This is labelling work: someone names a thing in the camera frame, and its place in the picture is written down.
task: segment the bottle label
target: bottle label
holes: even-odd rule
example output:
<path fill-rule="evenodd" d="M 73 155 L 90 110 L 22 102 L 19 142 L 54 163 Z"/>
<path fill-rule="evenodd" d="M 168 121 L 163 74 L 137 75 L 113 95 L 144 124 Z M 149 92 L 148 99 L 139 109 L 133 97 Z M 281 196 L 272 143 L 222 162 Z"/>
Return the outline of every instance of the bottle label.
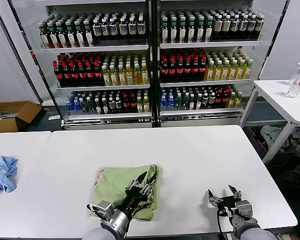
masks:
<path fill-rule="evenodd" d="M 144 23 L 138 23 L 138 34 L 146 34 L 146 26 Z"/>
<path fill-rule="evenodd" d="M 127 74 L 126 75 L 126 79 L 128 81 L 128 85 L 133 85 L 133 83 L 132 83 L 132 75 L 131 74 Z"/>
<path fill-rule="evenodd" d="M 198 34 L 196 36 L 196 42 L 197 43 L 201 43 L 203 34 L 204 34 L 204 29 L 203 28 L 199 28 L 198 29 Z"/>
<path fill-rule="evenodd" d="M 110 86 L 110 80 L 108 75 L 103 76 L 103 80 L 106 86 Z"/>
<path fill-rule="evenodd" d="M 136 35 L 137 34 L 137 24 L 129 23 L 129 33 L 131 35 Z"/>
<path fill-rule="evenodd" d="M 127 24 L 119 24 L 119 27 L 120 27 L 121 35 L 127 35 L 128 34 Z"/>
<path fill-rule="evenodd" d="M 49 48 L 49 41 L 46 35 L 41 35 L 41 40 L 43 42 L 43 45 L 45 46 L 46 49 Z"/>
<path fill-rule="evenodd" d="M 98 114 L 101 114 L 101 107 L 97 106 L 97 107 L 95 107 L 95 109 Z"/>
<path fill-rule="evenodd" d="M 193 28 L 190 28 L 188 33 L 188 43 L 192 43 L 194 39 L 194 34 L 195 34 L 195 30 Z"/>
<path fill-rule="evenodd" d="M 76 37 L 78 38 L 80 47 L 84 47 L 85 46 L 85 42 L 84 42 L 84 37 L 82 36 L 82 33 L 78 32 L 76 34 Z"/>
<path fill-rule="evenodd" d="M 168 42 L 168 29 L 162 30 L 162 43 L 166 44 Z"/>
<path fill-rule="evenodd" d="M 215 32 L 220 32 L 222 27 L 222 21 L 214 21 L 213 30 Z"/>
<path fill-rule="evenodd" d="M 171 36 L 170 36 L 172 44 L 176 43 L 176 37 L 177 37 L 177 30 L 176 29 L 172 29 L 171 30 Z"/>
<path fill-rule="evenodd" d="M 103 106 L 103 111 L 104 111 L 104 114 L 108 114 L 108 107 L 107 106 Z"/>
<path fill-rule="evenodd" d="M 224 68 L 221 76 L 221 80 L 227 80 L 228 69 Z"/>
<path fill-rule="evenodd" d="M 146 72 L 142 73 L 142 80 L 143 80 L 143 84 L 146 84 L 148 82 L 148 74 Z"/>
<path fill-rule="evenodd" d="M 85 34 L 85 36 L 86 36 L 86 39 L 88 41 L 89 47 L 93 47 L 94 46 L 94 40 L 92 39 L 92 34 L 90 32 L 87 32 Z"/>
<path fill-rule="evenodd" d="M 58 43 L 57 36 L 54 35 L 54 34 L 50 34 L 50 38 L 51 38 L 51 40 L 52 40 L 52 42 L 53 42 L 54 47 L 55 47 L 56 49 L 59 48 L 59 43 Z"/>
<path fill-rule="evenodd" d="M 72 33 L 68 33 L 68 38 L 69 38 L 71 47 L 75 48 L 76 47 L 76 41 L 75 41 L 74 35 Z"/>
<path fill-rule="evenodd" d="M 64 77 L 62 73 L 56 74 L 55 76 L 58 80 L 61 80 Z"/>
<path fill-rule="evenodd" d="M 204 41 L 205 41 L 206 43 L 210 42 L 211 32 L 212 32 L 212 28 L 207 28 L 206 31 L 205 31 L 205 38 L 204 38 Z"/>
<path fill-rule="evenodd" d="M 212 79 L 212 74 L 214 73 L 214 71 L 213 70 L 209 70 L 208 71 L 208 75 L 206 76 L 206 79 L 208 80 L 208 81 L 211 81 L 211 79 Z"/>
<path fill-rule="evenodd" d="M 186 30 L 181 29 L 180 30 L 180 36 L 179 36 L 179 42 L 184 43 L 185 42 L 185 36 L 186 36 Z"/>
<path fill-rule="evenodd" d="M 205 67 L 199 67 L 199 72 L 200 73 L 205 73 L 206 72 L 206 68 Z"/>
<path fill-rule="evenodd" d="M 117 86 L 117 85 L 118 85 L 116 75 L 111 75 L 111 80 L 112 80 L 112 84 L 113 84 L 114 86 Z"/>
<path fill-rule="evenodd" d="M 109 28 L 110 28 L 111 35 L 117 35 L 118 34 L 117 24 L 110 24 Z"/>
<path fill-rule="evenodd" d="M 101 26 L 100 25 L 93 26 L 93 33 L 97 37 L 101 36 L 102 35 Z"/>
<path fill-rule="evenodd" d="M 230 70 L 229 80 L 234 80 L 235 78 L 236 69 Z"/>
<path fill-rule="evenodd" d="M 230 29 L 230 24 L 231 24 L 230 21 L 223 21 L 221 30 L 224 32 L 228 32 Z"/>
<path fill-rule="evenodd" d="M 66 48 L 67 47 L 67 41 L 66 41 L 65 35 L 59 34 L 58 36 L 59 36 L 60 42 L 62 44 L 62 47 Z"/>
<path fill-rule="evenodd" d="M 242 75 L 242 72 L 243 72 L 244 70 L 242 69 L 242 68 L 240 68 L 239 70 L 238 70 L 238 74 L 237 74 L 237 76 L 236 76 L 236 79 L 241 79 L 241 75 Z"/>
<path fill-rule="evenodd" d="M 110 34 L 109 25 L 101 25 L 102 35 L 108 36 Z"/>

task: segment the green towel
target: green towel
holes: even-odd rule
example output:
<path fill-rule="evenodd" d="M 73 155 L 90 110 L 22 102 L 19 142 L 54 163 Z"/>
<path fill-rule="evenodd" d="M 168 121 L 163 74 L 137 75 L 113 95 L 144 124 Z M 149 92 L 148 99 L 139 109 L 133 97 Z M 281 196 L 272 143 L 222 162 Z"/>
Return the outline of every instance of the green towel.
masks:
<path fill-rule="evenodd" d="M 120 204 L 121 201 L 126 197 L 125 188 L 132 180 L 136 180 L 137 177 L 145 171 L 147 171 L 147 174 L 141 183 L 142 187 L 146 184 L 146 180 L 150 179 L 155 172 L 157 172 L 157 178 L 154 184 L 153 192 L 148 201 L 141 203 L 142 205 L 150 203 L 150 206 L 140 210 L 134 216 L 134 218 L 148 221 L 151 220 L 153 218 L 153 210 L 157 209 L 159 178 L 159 167 L 157 165 L 126 168 L 100 168 L 94 184 L 91 203 L 97 205 L 103 200 L 112 203 L 114 206 Z"/>

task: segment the beverage bottle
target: beverage bottle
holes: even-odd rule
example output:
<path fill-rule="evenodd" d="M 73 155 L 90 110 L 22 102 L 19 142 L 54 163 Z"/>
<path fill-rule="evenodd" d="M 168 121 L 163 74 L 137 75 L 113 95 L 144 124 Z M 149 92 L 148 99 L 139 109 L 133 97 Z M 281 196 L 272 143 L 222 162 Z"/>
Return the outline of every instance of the beverage bottle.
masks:
<path fill-rule="evenodd" d="M 234 101 L 234 104 L 233 104 L 233 107 L 234 108 L 240 108 L 240 104 L 241 104 L 241 96 L 242 96 L 242 92 L 239 91 L 238 92 L 238 96 L 236 97 L 235 101 Z"/>
<path fill-rule="evenodd" d="M 74 115 L 75 106 L 69 99 L 66 100 L 66 109 L 68 110 L 68 115 Z"/>
<path fill-rule="evenodd" d="M 213 60 L 209 61 L 208 69 L 205 71 L 204 79 L 206 81 L 212 81 L 212 75 L 214 73 L 214 64 L 215 62 Z"/>
<path fill-rule="evenodd" d="M 180 26 L 179 26 L 179 43 L 184 43 L 185 42 L 185 37 L 186 37 L 186 17 L 182 16 L 180 17 Z"/>
<path fill-rule="evenodd" d="M 145 62 L 141 64 L 142 66 L 142 84 L 148 84 L 149 83 L 149 77 L 148 77 L 148 70 L 147 65 Z"/>
<path fill-rule="evenodd" d="M 242 73 L 244 72 L 245 60 L 241 59 L 239 66 L 234 74 L 234 79 L 242 79 Z"/>
<path fill-rule="evenodd" d="M 212 81 L 219 81 L 221 74 L 222 61 L 218 60 L 216 63 L 216 67 L 213 69 Z"/>
<path fill-rule="evenodd" d="M 114 65 L 110 65 L 111 81 L 113 86 L 119 86 L 120 80 Z"/>
<path fill-rule="evenodd" d="M 209 95 L 209 100 L 208 100 L 208 108 L 209 109 L 213 109 L 215 107 L 215 99 L 216 99 L 216 94 L 214 92 L 212 92 L 210 95 Z"/>
<path fill-rule="evenodd" d="M 102 75 L 103 75 L 104 84 L 106 86 L 112 86 L 112 81 L 110 81 L 111 78 L 109 77 L 107 66 L 105 65 L 102 66 Z"/>
<path fill-rule="evenodd" d="M 85 71 L 86 71 L 88 81 L 93 82 L 95 80 L 95 72 L 92 66 L 90 65 L 89 60 L 85 62 Z"/>
<path fill-rule="evenodd" d="M 233 60 L 231 66 L 229 67 L 228 70 L 228 75 L 227 75 L 227 80 L 234 80 L 235 79 L 235 74 L 237 71 L 237 60 Z"/>
<path fill-rule="evenodd" d="M 76 29 L 75 31 L 76 38 L 78 39 L 79 46 L 82 48 L 85 46 L 85 42 L 87 38 L 85 37 L 85 33 L 81 28 L 80 21 L 74 21 L 74 25 Z"/>
<path fill-rule="evenodd" d="M 131 94 L 129 106 L 130 106 L 131 113 L 137 113 L 138 112 L 137 101 L 136 101 L 136 98 L 135 98 L 134 94 Z"/>
<path fill-rule="evenodd" d="M 87 72 L 84 68 L 84 66 L 82 65 L 82 62 L 79 60 L 78 61 L 78 72 L 79 72 L 79 76 L 81 78 L 82 82 L 86 82 L 87 81 Z"/>
<path fill-rule="evenodd" d="M 300 92 L 300 73 L 294 78 L 286 96 L 289 98 L 295 98 Z"/>
<path fill-rule="evenodd" d="M 60 67 L 57 64 L 57 61 L 53 61 L 53 71 L 54 71 L 56 79 L 58 79 L 59 82 L 62 82 L 64 79 L 64 75 L 63 75 L 62 70 L 60 69 Z"/>
<path fill-rule="evenodd" d="M 208 99 L 209 99 L 208 93 L 205 92 L 205 93 L 203 94 L 203 97 L 202 97 L 201 109 L 206 109 L 206 108 L 207 108 L 207 105 L 208 105 Z"/>
<path fill-rule="evenodd" d="M 94 46 L 94 33 L 92 32 L 91 30 L 91 26 L 90 26 L 90 22 L 88 20 L 84 20 L 83 21 L 83 24 L 84 24 L 84 29 L 85 29 L 85 39 L 86 39 L 86 46 L 89 46 L 89 47 L 93 47 Z"/>
<path fill-rule="evenodd" d="M 128 24 L 129 26 L 129 34 L 131 39 L 136 39 L 137 38 L 137 23 L 133 17 L 130 17 L 130 22 Z"/>
<path fill-rule="evenodd" d="M 194 36 L 195 36 L 195 17 L 190 16 L 189 26 L 188 26 L 188 36 L 187 36 L 188 43 L 192 43 L 194 41 Z"/>
<path fill-rule="evenodd" d="M 168 111 L 173 111 L 175 109 L 174 96 L 170 95 L 168 100 Z"/>
<path fill-rule="evenodd" d="M 221 107 L 222 108 L 226 107 L 226 104 L 227 104 L 227 101 L 228 101 L 228 98 L 229 98 L 229 92 L 230 92 L 230 90 L 227 88 L 225 90 L 225 92 L 222 94 L 222 98 L 221 98 Z"/>
<path fill-rule="evenodd" d="M 226 102 L 225 107 L 226 108 L 233 108 L 236 100 L 236 93 L 234 91 L 231 92 L 231 97 L 229 100 Z"/>
<path fill-rule="evenodd" d="M 295 80 L 296 76 L 300 73 L 300 62 L 298 62 L 296 69 L 294 71 L 294 73 L 292 74 L 290 80 L 289 80 L 289 85 L 291 85 L 293 83 L 293 81 Z"/>
<path fill-rule="evenodd" d="M 101 31 L 102 31 L 102 39 L 105 41 L 109 40 L 110 39 L 110 27 L 105 18 L 102 19 Z"/>

